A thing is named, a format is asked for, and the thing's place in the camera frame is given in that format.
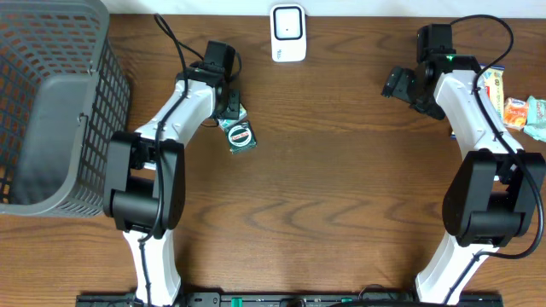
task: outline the gray plastic bin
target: gray plastic bin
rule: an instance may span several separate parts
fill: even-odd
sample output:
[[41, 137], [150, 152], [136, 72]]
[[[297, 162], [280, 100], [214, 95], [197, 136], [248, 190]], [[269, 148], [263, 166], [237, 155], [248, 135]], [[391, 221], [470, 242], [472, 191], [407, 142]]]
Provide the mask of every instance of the gray plastic bin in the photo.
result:
[[107, 142], [130, 90], [96, 0], [0, 0], [0, 213], [102, 212]]

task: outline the wooden tabletop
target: wooden tabletop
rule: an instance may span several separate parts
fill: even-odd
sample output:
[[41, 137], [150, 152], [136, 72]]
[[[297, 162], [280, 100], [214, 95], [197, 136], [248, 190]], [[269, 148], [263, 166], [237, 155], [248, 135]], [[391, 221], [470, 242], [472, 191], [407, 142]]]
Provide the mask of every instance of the wooden tabletop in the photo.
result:
[[[462, 158], [437, 121], [380, 95], [396, 65], [415, 67], [415, 33], [439, 19], [307, 19], [307, 56], [271, 60], [267, 17], [166, 16], [204, 53], [209, 39], [241, 53], [241, 99], [258, 147], [232, 155], [219, 128], [186, 150], [187, 199], [175, 233], [186, 284], [226, 292], [353, 292], [409, 287], [444, 234], [441, 204]], [[510, 20], [516, 36], [506, 97], [546, 97], [546, 20]], [[455, 26], [459, 54], [488, 62], [508, 43], [491, 21]], [[151, 15], [113, 15], [110, 40], [132, 80], [130, 129], [173, 91], [172, 41]], [[195, 57], [186, 52], [188, 61]], [[546, 144], [514, 133], [527, 151]], [[526, 248], [535, 234], [505, 252]], [[520, 261], [488, 259], [467, 289], [499, 291], [506, 306], [546, 300], [546, 246]], [[73, 306], [80, 293], [137, 284], [113, 220], [0, 217], [0, 305]]]

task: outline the orange package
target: orange package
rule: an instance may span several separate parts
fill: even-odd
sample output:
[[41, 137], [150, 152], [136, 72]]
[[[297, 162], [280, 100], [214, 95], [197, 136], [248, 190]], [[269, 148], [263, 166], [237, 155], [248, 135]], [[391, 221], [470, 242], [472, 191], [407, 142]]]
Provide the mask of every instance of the orange package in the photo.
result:
[[522, 130], [526, 125], [529, 104], [514, 98], [504, 102], [504, 125], [508, 128]]

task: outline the yellow package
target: yellow package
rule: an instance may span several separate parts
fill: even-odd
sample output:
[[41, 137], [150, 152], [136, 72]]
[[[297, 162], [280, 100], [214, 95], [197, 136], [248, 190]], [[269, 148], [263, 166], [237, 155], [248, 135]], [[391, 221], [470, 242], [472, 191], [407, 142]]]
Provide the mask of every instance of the yellow package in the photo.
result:
[[504, 89], [502, 87], [502, 73], [504, 67], [492, 67], [483, 74], [485, 81], [485, 90], [487, 95], [497, 110], [498, 116], [504, 120]]
[[529, 103], [508, 98], [504, 104], [504, 125], [508, 128], [522, 130], [526, 125]]

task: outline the teal package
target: teal package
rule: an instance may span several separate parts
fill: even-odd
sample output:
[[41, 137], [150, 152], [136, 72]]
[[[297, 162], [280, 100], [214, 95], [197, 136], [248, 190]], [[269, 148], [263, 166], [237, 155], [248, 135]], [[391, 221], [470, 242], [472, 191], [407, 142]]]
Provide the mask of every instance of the teal package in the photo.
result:
[[546, 101], [529, 96], [527, 102], [529, 113], [523, 131], [535, 140], [546, 142]]

